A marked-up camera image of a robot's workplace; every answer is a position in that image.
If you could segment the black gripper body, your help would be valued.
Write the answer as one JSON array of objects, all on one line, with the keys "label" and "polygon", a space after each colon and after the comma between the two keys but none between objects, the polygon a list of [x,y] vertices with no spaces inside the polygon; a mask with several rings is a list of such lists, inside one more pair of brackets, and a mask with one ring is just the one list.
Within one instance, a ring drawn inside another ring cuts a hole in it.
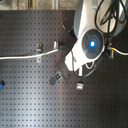
[{"label": "black gripper body", "polygon": [[59,59],[56,63],[56,66],[58,70],[62,72],[64,79],[71,79],[73,77],[73,73],[68,70],[63,59]]}]

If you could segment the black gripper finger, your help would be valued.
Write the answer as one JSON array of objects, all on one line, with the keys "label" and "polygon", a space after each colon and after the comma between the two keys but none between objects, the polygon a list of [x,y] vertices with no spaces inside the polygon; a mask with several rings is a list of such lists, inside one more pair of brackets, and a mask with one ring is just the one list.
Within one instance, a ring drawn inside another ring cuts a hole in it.
[{"label": "black gripper finger", "polygon": [[61,71],[56,72],[55,77],[56,77],[57,81],[59,81],[63,77],[62,72]]},{"label": "black gripper finger", "polygon": [[49,83],[50,85],[55,85],[57,83],[57,79],[55,77],[52,77],[50,80],[49,80]]}]

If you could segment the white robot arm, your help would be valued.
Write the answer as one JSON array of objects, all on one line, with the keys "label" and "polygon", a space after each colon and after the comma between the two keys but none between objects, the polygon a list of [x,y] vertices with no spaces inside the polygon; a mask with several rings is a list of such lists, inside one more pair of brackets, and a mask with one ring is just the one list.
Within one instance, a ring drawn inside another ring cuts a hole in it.
[{"label": "white robot arm", "polygon": [[72,48],[58,42],[57,49],[68,50],[64,64],[78,78],[89,76],[101,62],[113,36],[126,24],[128,0],[79,0],[75,15]]}]

